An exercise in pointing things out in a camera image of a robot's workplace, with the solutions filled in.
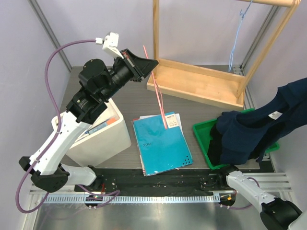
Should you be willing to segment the black flower print t shirt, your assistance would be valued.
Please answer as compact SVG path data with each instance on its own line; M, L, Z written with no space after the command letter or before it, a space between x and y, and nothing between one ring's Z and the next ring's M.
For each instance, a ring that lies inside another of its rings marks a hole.
M211 140L208 148L208 158L213 166L227 164L223 155L223 135L217 130L216 124L210 130Z

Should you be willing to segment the navy blue t shirt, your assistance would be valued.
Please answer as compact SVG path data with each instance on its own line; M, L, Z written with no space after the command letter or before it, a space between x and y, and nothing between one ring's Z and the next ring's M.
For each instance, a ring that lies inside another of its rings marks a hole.
M268 147L307 123L307 80L278 88L275 97L251 112L222 112L216 120L223 135L227 164L241 165L249 159L260 162Z

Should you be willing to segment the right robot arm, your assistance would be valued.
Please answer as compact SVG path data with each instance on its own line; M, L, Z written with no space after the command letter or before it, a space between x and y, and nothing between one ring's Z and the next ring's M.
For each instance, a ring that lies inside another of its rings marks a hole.
M307 213L294 203L282 200L262 190L248 179L236 166L219 169L217 185L222 189L232 188L239 192L260 214L260 219L268 230L305 230Z

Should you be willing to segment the light blue hanger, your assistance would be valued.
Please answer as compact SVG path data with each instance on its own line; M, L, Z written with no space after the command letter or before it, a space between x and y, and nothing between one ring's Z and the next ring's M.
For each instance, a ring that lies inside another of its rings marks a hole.
M246 14L247 14L249 8L251 7L253 1L254 0L250 0L249 1L249 5L246 7L245 10L240 10L240 13L239 13L240 20L239 20L239 24L238 24L237 31L236 31L236 34L235 34L235 39L234 39L233 47L232 47L232 50L231 50L230 56L229 56L228 72L231 72L231 70L233 68L234 53L235 53L235 50L236 50L236 44L237 44L240 28L242 26L243 20L244 20Z

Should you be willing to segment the pink hanger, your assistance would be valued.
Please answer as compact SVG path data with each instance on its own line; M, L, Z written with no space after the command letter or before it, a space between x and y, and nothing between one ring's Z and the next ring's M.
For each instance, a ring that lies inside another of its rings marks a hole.
M163 96L162 96L162 93L160 91L158 84L156 83L153 71L151 72L151 77L152 77L153 83L154 83L153 85L154 85L154 89L155 89L155 93L156 93L156 97L157 97L157 101L158 101L158 105L159 105L159 109L160 109L160 113L161 113L161 118L162 118L165 129L167 129L168 126L167 126L167 122L166 122L166 119L165 119Z

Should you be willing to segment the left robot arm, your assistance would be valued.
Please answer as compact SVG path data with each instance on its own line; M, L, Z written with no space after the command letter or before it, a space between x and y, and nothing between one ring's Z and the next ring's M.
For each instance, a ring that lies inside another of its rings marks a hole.
M60 162L75 140L107 109L109 99L127 82L148 77L158 64L157 60L138 57L128 49L120 51L110 68L100 59L87 61L79 73L81 88L67 104L56 133L35 154L19 160L20 166L31 174L33 184L49 193L69 184L99 190L102 176L94 166L74 167Z

